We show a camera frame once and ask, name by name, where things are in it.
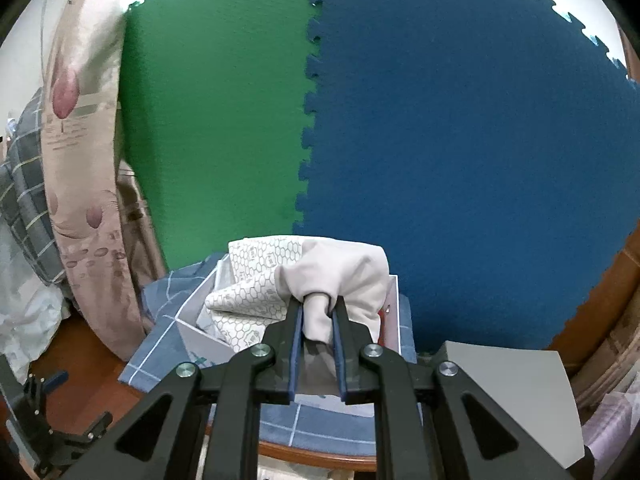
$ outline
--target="hexagon pattern fabric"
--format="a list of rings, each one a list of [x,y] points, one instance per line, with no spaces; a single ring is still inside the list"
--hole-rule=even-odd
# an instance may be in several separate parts
[[[205,307],[217,332],[236,352],[259,342],[267,325],[286,317],[287,303],[276,289],[276,268],[300,259],[303,239],[269,236],[229,243],[237,281],[209,294]]]
[[[242,316],[215,310],[212,310],[210,314],[218,333],[235,352],[259,343],[264,335],[264,329],[271,323],[277,322],[276,319]]]

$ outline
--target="white fabric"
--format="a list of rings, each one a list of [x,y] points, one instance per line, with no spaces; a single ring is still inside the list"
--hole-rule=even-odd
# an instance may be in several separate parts
[[[0,352],[20,383],[49,346],[62,320],[62,292],[46,286],[0,218]]]
[[[349,319],[366,325],[371,339],[380,336],[378,311],[386,298],[389,264],[382,247],[332,238],[308,238],[302,257],[282,266],[281,283],[304,301],[307,339],[332,344],[331,311],[344,297]]]
[[[234,350],[251,346],[270,322],[284,319],[291,296],[303,302],[307,339],[332,344],[330,313],[343,296],[349,318],[366,325],[378,340],[378,311],[389,279],[382,248],[279,235],[230,242],[229,259],[234,282],[207,296],[212,325],[201,314],[198,326],[222,334]]]

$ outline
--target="metal screw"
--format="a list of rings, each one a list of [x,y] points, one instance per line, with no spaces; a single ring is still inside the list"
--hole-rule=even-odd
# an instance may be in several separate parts
[[[256,357],[264,357],[265,355],[269,355],[271,352],[271,347],[265,343],[258,343],[251,347],[251,353]]]
[[[375,343],[368,344],[364,347],[364,355],[367,357],[380,357],[382,355],[382,346]]]
[[[191,377],[196,373],[196,365],[193,363],[181,363],[175,369],[175,373],[178,377]]]
[[[443,361],[438,366],[438,371],[445,377],[453,377],[458,373],[458,370],[460,370],[458,365],[451,361]]]

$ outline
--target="blue foam mat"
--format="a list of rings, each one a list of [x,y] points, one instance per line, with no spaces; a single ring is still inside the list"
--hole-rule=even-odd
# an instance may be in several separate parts
[[[300,235],[385,248],[418,349],[544,348],[639,211],[638,92],[551,0],[311,0]]]

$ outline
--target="checkered blanket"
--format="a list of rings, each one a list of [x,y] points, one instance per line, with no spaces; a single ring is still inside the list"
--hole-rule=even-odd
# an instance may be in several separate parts
[[[42,89],[22,112],[0,164],[0,216],[8,223],[33,271],[44,283],[60,283],[65,271],[53,237],[44,193],[40,129]]]

